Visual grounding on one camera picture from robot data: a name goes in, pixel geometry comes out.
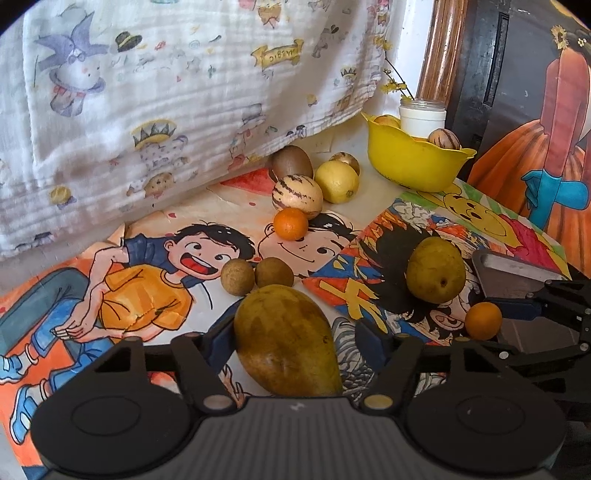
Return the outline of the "small orange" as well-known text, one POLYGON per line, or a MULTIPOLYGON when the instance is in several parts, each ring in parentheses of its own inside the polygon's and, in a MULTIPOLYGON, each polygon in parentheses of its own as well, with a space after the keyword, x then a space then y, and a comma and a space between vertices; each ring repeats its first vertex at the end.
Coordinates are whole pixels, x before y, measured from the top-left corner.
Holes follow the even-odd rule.
POLYGON ((495 337, 502 324, 502 312, 491 302, 481 302, 472 306, 465 317, 465 328, 469 337, 479 341, 488 341, 495 337))

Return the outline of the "green-yellow pear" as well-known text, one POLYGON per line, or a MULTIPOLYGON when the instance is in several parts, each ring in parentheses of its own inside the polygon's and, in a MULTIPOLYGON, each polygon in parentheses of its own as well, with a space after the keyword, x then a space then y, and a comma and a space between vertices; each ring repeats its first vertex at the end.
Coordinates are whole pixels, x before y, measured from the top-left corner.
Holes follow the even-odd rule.
POLYGON ((424 239, 409 259, 406 280, 408 290, 423 301, 440 305, 453 300, 466 283, 460 250, 437 236, 424 239))

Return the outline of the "Winnie the Pooh drawing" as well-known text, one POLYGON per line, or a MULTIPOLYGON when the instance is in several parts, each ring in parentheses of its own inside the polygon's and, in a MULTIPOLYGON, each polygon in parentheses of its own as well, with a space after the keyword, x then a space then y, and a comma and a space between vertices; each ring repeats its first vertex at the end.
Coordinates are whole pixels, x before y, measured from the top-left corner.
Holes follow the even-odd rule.
POLYGON ((570 277, 557 241, 461 180, 438 193, 406 191, 393 208, 415 229, 436 232, 467 252, 488 248, 570 277))

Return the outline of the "small orange tangerine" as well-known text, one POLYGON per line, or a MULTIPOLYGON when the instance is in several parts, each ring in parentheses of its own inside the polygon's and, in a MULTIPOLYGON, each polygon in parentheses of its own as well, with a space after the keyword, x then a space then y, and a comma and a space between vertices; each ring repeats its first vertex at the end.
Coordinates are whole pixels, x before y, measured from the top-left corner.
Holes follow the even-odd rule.
POLYGON ((308 233, 308 218, 296 208, 280 210, 273 217, 273 230, 280 239, 301 240, 308 233))

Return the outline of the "orange dress lady painting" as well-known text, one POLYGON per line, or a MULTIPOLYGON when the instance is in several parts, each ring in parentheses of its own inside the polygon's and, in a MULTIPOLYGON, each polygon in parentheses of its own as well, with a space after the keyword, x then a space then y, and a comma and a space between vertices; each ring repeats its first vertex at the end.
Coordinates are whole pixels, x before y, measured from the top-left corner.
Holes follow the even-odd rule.
POLYGON ((473 187, 590 272, 590 30, 560 1, 514 1, 473 187))

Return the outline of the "yellow flower twig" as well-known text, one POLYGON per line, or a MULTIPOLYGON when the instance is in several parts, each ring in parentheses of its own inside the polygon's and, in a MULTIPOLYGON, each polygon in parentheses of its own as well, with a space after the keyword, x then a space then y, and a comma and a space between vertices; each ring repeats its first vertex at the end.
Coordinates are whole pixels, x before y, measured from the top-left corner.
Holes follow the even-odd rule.
POLYGON ((388 52, 390 51, 392 44, 387 40, 385 35, 375 36, 374 44, 378 50, 384 54, 384 60, 386 62, 386 66, 383 68, 383 73, 387 80, 386 83, 381 86, 383 93, 391 94, 398 92, 401 94, 402 99, 414 100, 415 96, 408 87, 407 82, 389 58, 388 52))

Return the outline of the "yellow lemon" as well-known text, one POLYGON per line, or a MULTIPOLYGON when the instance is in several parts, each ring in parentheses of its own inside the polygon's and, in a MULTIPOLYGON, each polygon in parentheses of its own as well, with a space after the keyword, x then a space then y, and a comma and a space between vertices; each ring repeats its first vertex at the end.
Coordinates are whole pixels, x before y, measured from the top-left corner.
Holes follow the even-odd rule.
POLYGON ((322 189, 325 201, 333 204, 349 202, 359 190, 359 175, 346 163, 327 161, 315 171, 315 182, 322 189))

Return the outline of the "white plastic jar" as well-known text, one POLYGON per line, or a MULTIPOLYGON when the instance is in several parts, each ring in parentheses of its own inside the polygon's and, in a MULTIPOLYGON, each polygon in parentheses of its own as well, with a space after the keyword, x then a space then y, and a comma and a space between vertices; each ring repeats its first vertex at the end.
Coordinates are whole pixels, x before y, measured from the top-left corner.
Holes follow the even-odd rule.
POLYGON ((427 139, 445 127, 447 109, 441 102, 403 98, 399 112, 401 129, 415 138, 427 139))

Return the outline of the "metal baking tray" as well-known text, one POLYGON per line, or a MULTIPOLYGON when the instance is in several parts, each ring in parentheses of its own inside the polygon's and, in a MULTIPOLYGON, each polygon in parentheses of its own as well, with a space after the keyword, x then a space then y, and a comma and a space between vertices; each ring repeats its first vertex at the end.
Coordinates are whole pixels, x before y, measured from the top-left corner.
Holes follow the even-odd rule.
MULTIPOLYGON (((566 280, 552 270, 526 263, 488 249, 476 250, 472 263, 486 298, 525 298, 540 290, 547 280, 566 280)), ((500 341, 524 353, 539 353, 574 346, 579 333, 545 317, 518 320, 505 317, 500 341)))

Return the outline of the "large brown-green mango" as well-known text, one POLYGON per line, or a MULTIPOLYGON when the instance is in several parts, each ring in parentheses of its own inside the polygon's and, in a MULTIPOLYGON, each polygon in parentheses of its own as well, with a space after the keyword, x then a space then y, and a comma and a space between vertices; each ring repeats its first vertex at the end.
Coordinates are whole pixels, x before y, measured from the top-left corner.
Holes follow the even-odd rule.
POLYGON ((263 389, 284 397, 342 395, 332 329, 315 301, 270 285, 242 300, 233 321, 238 359, 263 389))

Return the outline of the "brown kiwi fruit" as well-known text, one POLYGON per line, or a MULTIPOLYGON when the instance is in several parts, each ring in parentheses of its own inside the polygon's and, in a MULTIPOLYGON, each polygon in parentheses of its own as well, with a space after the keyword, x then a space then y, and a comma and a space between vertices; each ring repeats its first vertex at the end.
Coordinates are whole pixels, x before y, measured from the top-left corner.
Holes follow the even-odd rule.
POLYGON ((287 175, 314 176, 311 159, 300 147, 288 145, 270 156, 270 178, 276 182, 287 175))

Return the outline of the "brown wooden frame post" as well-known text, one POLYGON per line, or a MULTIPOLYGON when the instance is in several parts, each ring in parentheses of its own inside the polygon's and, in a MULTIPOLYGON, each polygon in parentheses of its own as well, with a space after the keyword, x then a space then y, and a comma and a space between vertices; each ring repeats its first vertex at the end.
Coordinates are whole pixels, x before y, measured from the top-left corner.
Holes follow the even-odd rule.
POLYGON ((462 51, 468 7, 468 0, 434 2, 417 91, 420 99, 449 104, 462 51))

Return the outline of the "striped fruit in bowl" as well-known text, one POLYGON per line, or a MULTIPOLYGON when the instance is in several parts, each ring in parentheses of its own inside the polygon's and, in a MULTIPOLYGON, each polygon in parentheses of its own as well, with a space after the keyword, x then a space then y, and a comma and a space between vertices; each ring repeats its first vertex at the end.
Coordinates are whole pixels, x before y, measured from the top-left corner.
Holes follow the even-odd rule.
POLYGON ((431 132, 428 141, 442 149, 460 150, 462 148, 457 135, 445 128, 439 128, 431 132))

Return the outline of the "small brown round fruit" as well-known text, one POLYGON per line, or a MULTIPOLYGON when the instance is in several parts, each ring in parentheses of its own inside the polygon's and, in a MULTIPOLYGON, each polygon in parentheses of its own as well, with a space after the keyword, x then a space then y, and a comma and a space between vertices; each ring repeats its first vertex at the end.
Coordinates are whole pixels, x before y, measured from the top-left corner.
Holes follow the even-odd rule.
POLYGON ((252 265, 243 259, 232 259, 221 269, 221 286, 228 294, 238 297, 252 291, 256 277, 252 265))
POLYGON ((280 258, 270 257, 259 261, 254 269, 254 276, 259 288, 270 285, 294 286, 294 272, 280 258))

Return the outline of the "striped pepino melon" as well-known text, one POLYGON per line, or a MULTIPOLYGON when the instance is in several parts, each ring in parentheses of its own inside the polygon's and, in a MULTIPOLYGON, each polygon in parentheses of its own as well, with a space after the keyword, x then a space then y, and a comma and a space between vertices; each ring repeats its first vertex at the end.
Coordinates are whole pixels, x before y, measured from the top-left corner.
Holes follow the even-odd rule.
POLYGON ((324 194, 318 183, 310 177, 301 174, 287 175, 274 184, 271 203, 276 210, 301 210, 311 220, 322 213, 324 194))

